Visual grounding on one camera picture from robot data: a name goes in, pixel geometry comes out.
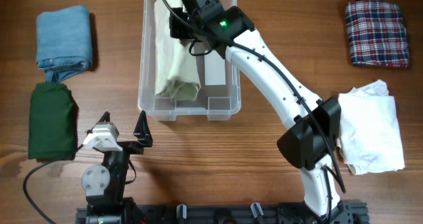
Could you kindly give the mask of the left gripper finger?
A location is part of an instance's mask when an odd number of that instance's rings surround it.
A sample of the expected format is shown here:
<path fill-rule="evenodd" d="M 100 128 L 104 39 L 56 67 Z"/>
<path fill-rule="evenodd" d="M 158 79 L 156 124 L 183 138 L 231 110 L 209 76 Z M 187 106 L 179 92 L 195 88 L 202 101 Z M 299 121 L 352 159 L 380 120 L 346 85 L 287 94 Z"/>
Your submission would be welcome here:
<path fill-rule="evenodd" d="M 101 116 L 101 118 L 100 118 L 100 120 L 98 122 L 109 122 L 109 121 L 110 121 L 110 113 L 106 111 Z M 86 133 L 92 133 L 92 129 L 87 130 Z"/>
<path fill-rule="evenodd" d="M 137 138 L 137 142 L 142 144 L 144 147 L 153 146 L 153 138 L 147 123 L 147 114 L 144 110 L 142 110 L 139 114 L 133 135 Z"/>

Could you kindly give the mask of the cream cloth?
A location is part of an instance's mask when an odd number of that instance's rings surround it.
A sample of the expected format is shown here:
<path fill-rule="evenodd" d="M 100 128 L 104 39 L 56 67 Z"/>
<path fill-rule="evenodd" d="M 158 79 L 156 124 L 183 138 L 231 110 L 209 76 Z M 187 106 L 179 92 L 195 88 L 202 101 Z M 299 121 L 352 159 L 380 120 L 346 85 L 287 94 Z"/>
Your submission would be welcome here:
<path fill-rule="evenodd" d="M 181 0 L 156 0 L 155 19 L 155 94 L 171 101 L 196 100 L 201 89 L 196 58 L 188 49 L 191 41 L 170 36 L 170 15 L 164 2 L 182 7 Z"/>

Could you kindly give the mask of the plaid flannel shirt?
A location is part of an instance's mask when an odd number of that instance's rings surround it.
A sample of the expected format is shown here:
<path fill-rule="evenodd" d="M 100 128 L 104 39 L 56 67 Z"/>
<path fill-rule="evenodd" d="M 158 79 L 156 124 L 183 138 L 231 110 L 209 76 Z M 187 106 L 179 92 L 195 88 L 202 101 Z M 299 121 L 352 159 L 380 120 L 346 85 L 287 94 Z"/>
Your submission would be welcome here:
<path fill-rule="evenodd" d="M 401 8 L 384 0 L 356 0 L 345 7 L 353 66 L 405 68 L 410 63 Z"/>

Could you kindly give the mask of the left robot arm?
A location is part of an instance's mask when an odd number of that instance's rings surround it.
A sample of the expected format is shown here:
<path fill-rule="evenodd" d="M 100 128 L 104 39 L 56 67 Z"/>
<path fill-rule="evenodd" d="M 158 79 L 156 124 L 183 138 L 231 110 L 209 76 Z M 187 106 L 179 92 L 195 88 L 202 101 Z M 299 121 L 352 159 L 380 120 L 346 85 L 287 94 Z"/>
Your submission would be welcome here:
<path fill-rule="evenodd" d="M 109 112 L 87 131 L 83 145 L 104 157 L 101 164 L 89 167 L 82 175 L 87 207 L 77 210 L 76 223 L 148 222 L 134 199 L 124 197 L 125 186 L 134 182 L 127 179 L 128 169 L 134 168 L 130 156 L 142 155 L 146 147 L 153 145 L 145 111 L 140 112 L 133 135 L 135 141 L 118 141 L 119 132 Z"/>

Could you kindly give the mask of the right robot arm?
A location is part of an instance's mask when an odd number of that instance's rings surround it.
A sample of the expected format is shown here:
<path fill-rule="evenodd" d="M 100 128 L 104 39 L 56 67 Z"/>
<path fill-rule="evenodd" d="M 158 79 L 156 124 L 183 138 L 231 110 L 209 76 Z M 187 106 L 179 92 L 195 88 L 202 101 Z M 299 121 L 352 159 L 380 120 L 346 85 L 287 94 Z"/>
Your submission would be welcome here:
<path fill-rule="evenodd" d="M 171 37 L 201 42 L 209 52 L 242 71 L 272 105 L 287 129 L 277 146 L 298 168 L 305 206 L 319 222 L 332 223 L 340 211 L 335 185 L 345 191 L 334 146 L 341 107 L 304 87 L 270 51 L 253 21 L 238 7 L 221 0 L 181 0 L 169 8 Z"/>

